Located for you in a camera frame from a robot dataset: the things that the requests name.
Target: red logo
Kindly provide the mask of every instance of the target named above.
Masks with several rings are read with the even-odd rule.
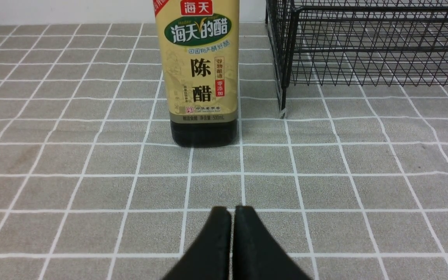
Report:
[[[182,0],[182,16],[213,16],[212,0]]]
[[[215,80],[215,96],[223,97],[225,91],[224,80]]]

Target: red label tag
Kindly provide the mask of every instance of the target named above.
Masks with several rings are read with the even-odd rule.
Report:
[[[158,12],[167,4],[169,0],[153,0],[153,8],[155,9],[155,16],[157,16]]]
[[[212,16],[214,7],[212,0],[182,0],[182,16]]]

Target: white grid line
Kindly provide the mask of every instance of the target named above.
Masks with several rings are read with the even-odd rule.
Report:
[[[107,34],[108,34],[108,32],[110,32],[110,29],[111,29],[111,28],[112,28],[112,24],[110,24],[110,26],[108,27]],[[103,45],[103,43],[105,42],[105,39],[106,39],[106,38],[107,38],[107,37],[106,37],[106,35],[105,35],[104,38],[103,38],[103,41],[101,41],[101,45]],[[94,53],[93,58],[91,59],[91,62],[94,61],[94,59],[96,58],[96,55],[98,55],[98,52],[99,52],[99,51],[100,51],[100,49],[98,48],[98,50],[96,50],[96,52]],[[85,71],[84,74],[82,75],[83,78],[87,75],[87,73],[89,72],[89,69],[91,69],[91,65],[88,65],[88,66],[87,66],[86,71]],[[124,69],[124,73],[122,74],[122,77],[125,75],[126,70],[127,70],[127,68]],[[81,85],[81,82],[79,82],[79,84],[77,85],[76,90],[74,91],[72,97],[75,96],[75,94],[77,93],[77,90],[79,89],[80,85]],[[64,108],[64,111],[62,112],[62,114],[65,113],[65,111],[66,111],[66,109],[68,108],[68,105],[71,103],[71,101],[72,101],[72,100],[70,100],[70,102],[67,103],[67,106]],[[108,110],[107,110],[107,112],[106,112],[106,114],[105,114],[105,118],[104,118],[104,119],[106,119],[106,118],[108,117],[108,115],[109,115],[109,113],[110,113],[110,110],[112,109],[112,105],[113,105],[113,103],[114,103],[114,101],[112,101],[112,102],[110,103],[110,106],[108,107]],[[89,160],[91,159],[91,155],[92,155],[92,153],[93,153],[93,149],[94,149],[94,147],[95,147],[95,143],[96,143],[96,141],[98,140],[98,137],[99,137],[100,133],[103,131],[103,127],[104,127],[104,126],[105,126],[105,122],[103,121],[103,122],[101,123],[100,130],[98,131],[98,133],[96,133],[96,135],[95,135],[95,137],[94,137],[93,144],[91,145],[91,148],[89,149],[89,153],[87,154],[86,161],[85,161],[85,163],[84,163],[84,166],[82,167],[82,174],[85,174],[85,173],[86,173],[86,169],[87,169],[87,167],[88,167]],[[75,195],[76,195],[76,193],[77,193],[77,190],[79,189],[80,183],[82,182],[82,179],[83,179],[83,178],[84,178],[84,177],[79,177],[79,179],[78,179],[78,181],[77,181],[77,184],[76,184],[75,188],[73,189],[73,192],[72,192],[72,194],[71,194],[70,200],[69,200],[68,205],[67,205],[67,209],[68,209],[68,210],[71,209],[71,207],[72,207],[72,203],[73,203],[73,201],[74,201]],[[59,240],[59,238],[60,238],[60,234],[61,234],[61,232],[62,232],[62,230],[63,230],[63,227],[64,227],[64,224],[65,224],[65,221],[67,220],[67,217],[68,217],[68,212],[65,212],[64,215],[63,215],[63,218],[62,218],[62,220],[61,220],[61,222],[60,222],[60,225],[59,225],[59,227],[58,227],[58,230],[57,230],[57,232],[56,232],[55,238],[53,239],[53,243],[51,244],[51,248],[49,249],[49,253],[50,253],[50,254],[52,254],[52,253],[55,251],[56,244],[58,243],[58,240]],[[40,280],[42,280],[42,278],[44,277],[44,273],[46,272],[46,269],[47,269],[47,267],[48,267],[49,262],[50,262],[50,259],[49,259],[49,258],[46,258],[46,261],[44,262],[44,265],[43,265],[42,270],[41,270],[41,274],[39,275],[39,279],[40,279]]]
[[[46,30],[48,30],[49,27],[50,27],[50,25],[48,25],[48,26],[45,28],[45,30],[42,32],[42,34],[44,34],[44,32],[46,32]],[[68,44],[65,46],[65,48],[62,50],[62,52],[60,53],[60,55],[57,57],[57,59],[56,59],[55,61],[58,61],[58,59],[60,59],[60,57],[63,55],[63,53],[64,53],[65,50],[67,49],[67,46],[69,46],[70,43],[72,42],[73,37],[74,37],[74,36],[71,36],[71,38],[70,38]],[[9,75],[11,75],[11,73],[12,73],[15,69],[16,69],[16,67],[15,67],[15,68],[8,74],[7,77],[9,77]],[[49,69],[48,72],[46,73],[45,77],[47,77],[47,76],[49,75],[49,73],[51,73],[51,70],[52,70],[52,69],[53,69],[53,66],[50,67],[50,69]],[[32,93],[32,95],[30,96],[30,98],[32,98],[32,97],[36,94],[37,90],[39,89],[39,87],[40,87],[41,85],[42,85],[42,82],[36,87],[36,89],[34,90],[34,92]],[[26,107],[26,105],[29,103],[29,101],[27,101],[27,102],[25,103],[25,105],[22,107],[22,109],[21,109],[20,112],[18,113],[17,117],[23,112],[23,110],[25,109],[25,107]],[[13,121],[13,120],[10,120],[10,122],[7,124],[7,126],[5,126],[5,128],[0,132],[0,139],[1,139],[2,135],[3,135],[3,133],[5,132],[5,129],[7,129],[7,128],[11,125],[11,122],[12,122],[12,121]],[[55,127],[54,127],[54,128],[57,127],[58,123],[59,123],[59,119],[55,122]],[[51,131],[50,131],[50,132],[48,133],[48,135],[46,136],[44,142],[46,142],[46,140],[48,140],[50,136],[51,136]],[[28,179],[30,178],[30,174],[32,174],[32,172],[34,171],[35,167],[37,166],[37,163],[39,162],[39,159],[40,159],[40,157],[41,157],[41,155],[42,155],[42,152],[43,152],[43,150],[44,150],[44,147],[45,147],[45,145],[43,144],[43,145],[41,146],[41,148],[39,149],[39,153],[37,154],[37,157],[36,157],[34,163],[32,164],[32,167],[30,168],[29,173],[25,176],[25,179],[23,180],[23,182],[22,182],[20,188],[18,188],[18,191],[17,191],[17,193],[15,194],[13,200],[11,201],[10,206],[8,207],[7,211],[5,212],[5,216],[3,216],[2,221],[0,222],[0,231],[1,231],[2,227],[3,227],[3,225],[5,225],[5,222],[6,222],[7,219],[8,219],[9,211],[10,211],[11,209],[13,209],[14,205],[16,204],[16,201],[18,200],[18,197],[20,196],[20,193],[22,193],[24,186],[26,185]]]

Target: bottle base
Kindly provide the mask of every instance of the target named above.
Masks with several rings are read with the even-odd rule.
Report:
[[[172,138],[181,147],[210,148],[231,145],[238,134],[238,120],[208,124],[170,122]]]

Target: green oval logo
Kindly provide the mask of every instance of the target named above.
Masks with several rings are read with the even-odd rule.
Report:
[[[202,46],[219,41],[231,31],[231,21],[221,14],[185,16],[165,27],[165,37],[179,46]]]

